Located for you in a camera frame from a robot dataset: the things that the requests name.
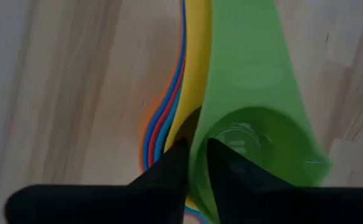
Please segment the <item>yellow plastic bowl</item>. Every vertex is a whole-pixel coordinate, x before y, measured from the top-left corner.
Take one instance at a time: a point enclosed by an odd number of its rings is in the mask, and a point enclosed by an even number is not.
[[[179,104],[164,150],[173,144],[183,122],[202,106],[207,74],[209,72],[212,47],[212,3],[211,0],[186,0],[187,53],[184,81]],[[198,210],[196,204],[187,198],[186,205]]]

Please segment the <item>wooden floor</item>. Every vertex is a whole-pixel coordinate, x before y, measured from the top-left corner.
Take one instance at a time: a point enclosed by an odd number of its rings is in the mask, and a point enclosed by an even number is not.
[[[0,24],[14,16],[0,32],[0,223],[25,185],[140,174],[137,127],[172,75],[179,37],[178,0],[17,1],[19,15],[0,5]],[[276,5],[312,127],[335,161],[325,185],[363,186],[363,0]]]

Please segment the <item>wood grain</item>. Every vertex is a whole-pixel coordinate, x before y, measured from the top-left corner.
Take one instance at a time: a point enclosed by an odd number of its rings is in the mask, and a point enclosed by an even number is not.
[[[139,175],[139,120],[172,75],[179,37],[178,1],[12,2],[23,7],[17,39],[0,46],[0,223],[23,186]],[[363,0],[276,6],[313,130],[335,161],[325,184],[363,185]]]

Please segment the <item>green plastic bowl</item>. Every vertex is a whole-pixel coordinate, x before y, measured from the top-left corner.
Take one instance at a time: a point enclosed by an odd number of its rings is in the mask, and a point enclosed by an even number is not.
[[[319,185],[331,161],[311,130],[273,0],[212,0],[212,7],[212,54],[189,183],[199,210],[218,223],[208,138],[297,186]]]
[[[199,209],[210,219],[218,214],[206,160],[208,138],[216,138],[256,165],[295,186],[316,186],[326,176],[329,161],[292,119],[266,108],[244,108],[218,121],[196,155],[194,185]]]

